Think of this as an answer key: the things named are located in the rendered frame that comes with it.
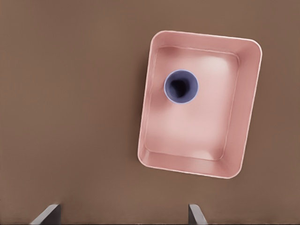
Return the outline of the purple cup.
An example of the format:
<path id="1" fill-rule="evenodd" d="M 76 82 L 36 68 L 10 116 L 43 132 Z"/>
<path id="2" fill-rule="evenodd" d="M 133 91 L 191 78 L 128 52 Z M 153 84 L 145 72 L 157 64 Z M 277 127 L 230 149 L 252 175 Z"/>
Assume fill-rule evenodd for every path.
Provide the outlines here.
<path id="1" fill-rule="evenodd" d="M 165 95 L 175 104 L 187 104 L 193 101 L 198 91 L 198 79 L 188 70 L 172 71 L 164 82 Z"/>

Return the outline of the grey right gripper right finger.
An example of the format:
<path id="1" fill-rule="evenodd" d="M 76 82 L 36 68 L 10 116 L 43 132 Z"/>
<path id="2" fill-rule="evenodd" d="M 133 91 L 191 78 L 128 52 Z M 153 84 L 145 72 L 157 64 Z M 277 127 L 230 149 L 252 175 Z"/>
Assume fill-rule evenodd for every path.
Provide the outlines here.
<path id="1" fill-rule="evenodd" d="M 189 225 L 207 225 L 207 221 L 197 204 L 188 205 L 188 224 Z"/>

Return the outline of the pink rectangular box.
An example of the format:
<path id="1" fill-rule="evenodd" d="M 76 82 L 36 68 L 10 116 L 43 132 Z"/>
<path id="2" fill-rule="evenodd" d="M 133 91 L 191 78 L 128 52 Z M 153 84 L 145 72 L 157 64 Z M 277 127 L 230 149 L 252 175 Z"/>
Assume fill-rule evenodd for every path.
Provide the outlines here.
<path id="1" fill-rule="evenodd" d="M 230 179 L 242 168 L 262 62 L 252 39 L 163 30 L 151 40 L 137 156 L 146 167 Z M 167 96 L 166 79 L 192 73 L 197 94 Z"/>

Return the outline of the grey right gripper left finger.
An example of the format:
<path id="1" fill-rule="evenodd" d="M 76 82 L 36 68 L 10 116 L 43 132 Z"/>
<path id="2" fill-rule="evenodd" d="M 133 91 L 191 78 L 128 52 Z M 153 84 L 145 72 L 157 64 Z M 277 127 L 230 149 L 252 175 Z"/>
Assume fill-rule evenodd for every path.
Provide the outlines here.
<path id="1" fill-rule="evenodd" d="M 30 225 L 61 225 L 60 204 L 49 205 L 30 223 Z"/>

